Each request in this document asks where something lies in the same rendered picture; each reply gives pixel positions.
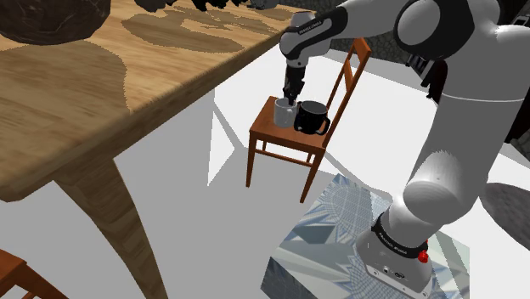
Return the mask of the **black mug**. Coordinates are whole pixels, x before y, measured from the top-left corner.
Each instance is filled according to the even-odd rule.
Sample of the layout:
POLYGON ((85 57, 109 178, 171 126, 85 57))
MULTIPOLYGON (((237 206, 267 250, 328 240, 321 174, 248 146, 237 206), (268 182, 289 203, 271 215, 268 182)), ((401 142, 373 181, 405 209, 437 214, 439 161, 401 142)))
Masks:
POLYGON ((294 129, 308 135, 324 136, 331 121, 328 118, 328 108, 317 101, 306 100, 298 104, 298 111, 294 120, 294 129))

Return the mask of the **patterned grey robot stand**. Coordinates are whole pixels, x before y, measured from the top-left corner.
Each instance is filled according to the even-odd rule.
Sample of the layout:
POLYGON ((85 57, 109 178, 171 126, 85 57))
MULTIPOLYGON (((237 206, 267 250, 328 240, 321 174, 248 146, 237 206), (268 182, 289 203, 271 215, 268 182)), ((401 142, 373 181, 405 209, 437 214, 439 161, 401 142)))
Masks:
POLYGON ((355 240, 391 204, 337 174, 269 259, 269 299, 471 299, 470 250, 438 232, 429 239, 431 288, 411 298, 368 275, 355 240))

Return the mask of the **light wooden table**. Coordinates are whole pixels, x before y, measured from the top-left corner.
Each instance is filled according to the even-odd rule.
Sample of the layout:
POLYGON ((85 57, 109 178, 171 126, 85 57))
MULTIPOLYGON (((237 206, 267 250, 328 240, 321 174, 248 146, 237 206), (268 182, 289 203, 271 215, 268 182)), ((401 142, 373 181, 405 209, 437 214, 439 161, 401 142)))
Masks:
POLYGON ((145 299, 168 299, 115 158, 274 47, 292 7, 192 0, 148 13, 112 0, 86 40, 24 45, 0 37, 0 200, 55 182, 93 220, 145 299))

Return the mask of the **white mug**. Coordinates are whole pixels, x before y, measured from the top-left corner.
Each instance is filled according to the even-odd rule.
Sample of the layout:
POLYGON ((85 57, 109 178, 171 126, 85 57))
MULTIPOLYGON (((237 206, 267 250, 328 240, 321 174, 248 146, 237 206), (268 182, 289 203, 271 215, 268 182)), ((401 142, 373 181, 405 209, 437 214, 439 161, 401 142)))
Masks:
POLYGON ((297 111, 296 101, 290 104, 287 98, 276 99, 273 105, 273 123, 277 127, 293 127, 297 111))

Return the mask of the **dark round bowl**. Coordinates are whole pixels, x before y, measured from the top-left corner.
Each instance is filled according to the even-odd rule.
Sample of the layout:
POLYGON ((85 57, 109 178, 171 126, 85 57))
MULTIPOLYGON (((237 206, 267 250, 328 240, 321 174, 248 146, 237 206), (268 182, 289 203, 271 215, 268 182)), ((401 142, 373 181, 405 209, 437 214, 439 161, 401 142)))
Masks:
POLYGON ((56 45, 89 38, 110 15, 111 0, 0 0, 0 35, 56 45))

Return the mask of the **reddish brown wooden chair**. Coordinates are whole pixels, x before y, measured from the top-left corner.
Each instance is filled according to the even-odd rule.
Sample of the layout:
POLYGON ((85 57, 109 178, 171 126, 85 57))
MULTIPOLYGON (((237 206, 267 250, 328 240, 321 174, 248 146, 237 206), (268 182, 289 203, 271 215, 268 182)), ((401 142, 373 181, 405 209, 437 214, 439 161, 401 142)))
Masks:
POLYGON ((0 299, 15 286, 26 291, 21 299, 69 299, 25 260, 0 249, 0 299))

